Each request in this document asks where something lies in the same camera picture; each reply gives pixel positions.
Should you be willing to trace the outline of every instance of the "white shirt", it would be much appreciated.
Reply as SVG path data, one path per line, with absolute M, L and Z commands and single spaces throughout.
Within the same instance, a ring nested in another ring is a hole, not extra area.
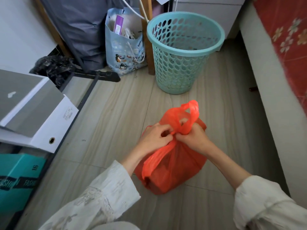
M 74 201 L 56 212 L 39 230 L 139 230 L 113 222 L 140 199 L 125 168 L 114 161 Z M 236 190 L 234 222 L 238 229 L 307 229 L 307 210 L 296 205 L 275 183 L 258 176 Z

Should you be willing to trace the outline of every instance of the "wooden floor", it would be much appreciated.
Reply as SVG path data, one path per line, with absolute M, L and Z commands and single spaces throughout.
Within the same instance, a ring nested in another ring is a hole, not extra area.
M 113 160 L 129 153 L 146 126 L 158 122 L 169 108 L 193 99 L 217 146 L 249 172 L 286 189 L 260 94 L 248 90 L 256 82 L 241 43 L 228 41 L 212 54 L 191 91 L 182 95 L 160 90 L 147 71 L 139 69 L 119 83 L 98 81 L 16 229 L 38 229 Z M 66 88 L 75 105 L 90 82 L 75 77 Z M 120 220 L 141 230 L 235 229 L 234 192 L 209 161 L 199 174 L 165 195 L 155 196 L 135 175 L 132 180 L 141 199 Z

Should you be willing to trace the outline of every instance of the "purple box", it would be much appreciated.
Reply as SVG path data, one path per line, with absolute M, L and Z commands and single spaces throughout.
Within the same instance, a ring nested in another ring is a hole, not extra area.
M 113 31 L 118 35 L 121 35 L 122 33 L 122 23 L 123 22 L 124 22 L 124 18 L 122 16 L 117 15 Z

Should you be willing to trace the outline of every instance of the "light blue shopping bag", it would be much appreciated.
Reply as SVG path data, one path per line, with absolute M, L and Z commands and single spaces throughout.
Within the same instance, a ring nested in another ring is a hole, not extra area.
M 122 34 L 125 32 L 125 28 L 129 28 L 135 34 L 136 39 L 126 38 L 113 32 L 114 21 L 117 15 L 124 17 Z M 108 10 L 105 34 L 106 62 L 119 76 L 146 65 L 141 19 L 129 8 L 112 8 Z

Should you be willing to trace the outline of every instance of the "lace sleeve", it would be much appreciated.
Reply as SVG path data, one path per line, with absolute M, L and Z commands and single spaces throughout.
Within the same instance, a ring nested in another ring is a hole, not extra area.
M 114 221 L 139 199 L 129 174 L 114 161 L 80 197 L 63 206 L 40 230 L 91 229 Z

